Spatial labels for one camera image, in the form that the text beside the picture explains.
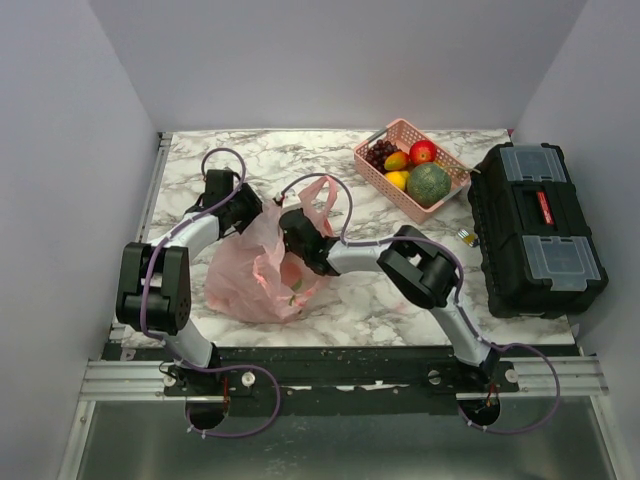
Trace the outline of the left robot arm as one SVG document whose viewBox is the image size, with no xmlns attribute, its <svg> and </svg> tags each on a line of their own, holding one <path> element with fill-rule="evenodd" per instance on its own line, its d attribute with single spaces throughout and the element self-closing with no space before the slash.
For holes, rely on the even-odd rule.
<svg viewBox="0 0 640 480">
<path fill-rule="evenodd" d="M 201 395 L 220 387 L 221 360 L 190 319 L 190 265 L 225 235 L 242 233 L 261 212 L 262 201 L 240 174 L 209 170 L 204 193 L 178 225 L 149 243 L 131 242 L 123 250 L 117 320 L 160 341 L 189 368 L 187 382 Z"/>
</svg>

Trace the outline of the yellow fake lemon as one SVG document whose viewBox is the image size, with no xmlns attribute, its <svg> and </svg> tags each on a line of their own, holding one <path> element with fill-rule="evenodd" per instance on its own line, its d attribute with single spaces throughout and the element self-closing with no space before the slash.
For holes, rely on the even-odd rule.
<svg viewBox="0 0 640 480">
<path fill-rule="evenodd" d="M 406 190 L 407 181 L 409 179 L 410 172 L 406 170 L 389 171 L 385 173 L 385 178 L 396 188 L 401 191 Z"/>
</svg>

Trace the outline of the orange fake pepper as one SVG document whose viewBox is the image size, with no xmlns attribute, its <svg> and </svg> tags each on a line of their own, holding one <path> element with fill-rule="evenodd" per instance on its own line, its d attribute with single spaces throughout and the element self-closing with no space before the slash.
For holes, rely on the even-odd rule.
<svg viewBox="0 0 640 480">
<path fill-rule="evenodd" d="M 389 155 L 384 162 L 386 171 L 400 171 L 406 169 L 410 164 L 410 157 L 407 153 L 399 150 Z"/>
</svg>

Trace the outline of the green fake melon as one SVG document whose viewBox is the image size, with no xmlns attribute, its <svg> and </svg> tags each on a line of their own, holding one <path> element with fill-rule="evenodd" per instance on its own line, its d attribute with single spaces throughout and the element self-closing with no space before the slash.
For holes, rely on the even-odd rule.
<svg viewBox="0 0 640 480">
<path fill-rule="evenodd" d="M 421 207 L 430 208 L 451 190 L 450 176 L 435 163 L 415 167 L 407 180 L 408 195 Z"/>
</svg>

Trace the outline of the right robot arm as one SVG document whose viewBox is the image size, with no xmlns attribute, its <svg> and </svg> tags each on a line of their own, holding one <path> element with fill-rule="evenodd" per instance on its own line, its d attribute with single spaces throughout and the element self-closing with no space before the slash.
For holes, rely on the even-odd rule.
<svg viewBox="0 0 640 480">
<path fill-rule="evenodd" d="M 436 319 L 460 364 L 462 384 L 480 392 L 494 383 L 499 354 L 466 312 L 463 269 L 444 246 L 409 225 L 388 239 L 345 243 L 321 234 L 300 209 L 282 214 L 279 226 L 286 250 L 318 275 L 384 273 L 406 300 Z"/>
</svg>

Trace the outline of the pink plastic bag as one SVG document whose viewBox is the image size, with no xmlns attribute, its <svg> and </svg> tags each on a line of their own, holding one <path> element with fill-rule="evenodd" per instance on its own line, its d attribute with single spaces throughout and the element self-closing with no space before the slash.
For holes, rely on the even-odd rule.
<svg viewBox="0 0 640 480">
<path fill-rule="evenodd" d="M 269 201 L 243 233 L 219 244 L 204 282 L 210 309 L 248 323 L 289 323 L 328 284 L 286 250 L 284 213 Z"/>
</svg>

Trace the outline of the red fake apple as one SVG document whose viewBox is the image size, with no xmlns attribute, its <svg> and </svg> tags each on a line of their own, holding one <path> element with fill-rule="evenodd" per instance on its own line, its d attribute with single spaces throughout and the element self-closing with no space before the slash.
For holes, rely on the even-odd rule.
<svg viewBox="0 0 640 480">
<path fill-rule="evenodd" d="M 437 146 L 430 140 L 419 140 L 409 149 L 409 158 L 414 166 L 432 163 L 437 157 Z"/>
</svg>

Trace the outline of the dark red fake grapes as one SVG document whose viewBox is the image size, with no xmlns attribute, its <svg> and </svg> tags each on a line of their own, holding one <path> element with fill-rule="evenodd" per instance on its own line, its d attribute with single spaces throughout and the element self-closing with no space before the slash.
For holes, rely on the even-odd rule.
<svg viewBox="0 0 640 480">
<path fill-rule="evenodd" d="M 398 151 L 398 147 L 388 140 L 377 140 L 366 152 L 365 160 L 374 168 L 384 171 L 386 159 Z"/>
</svg>

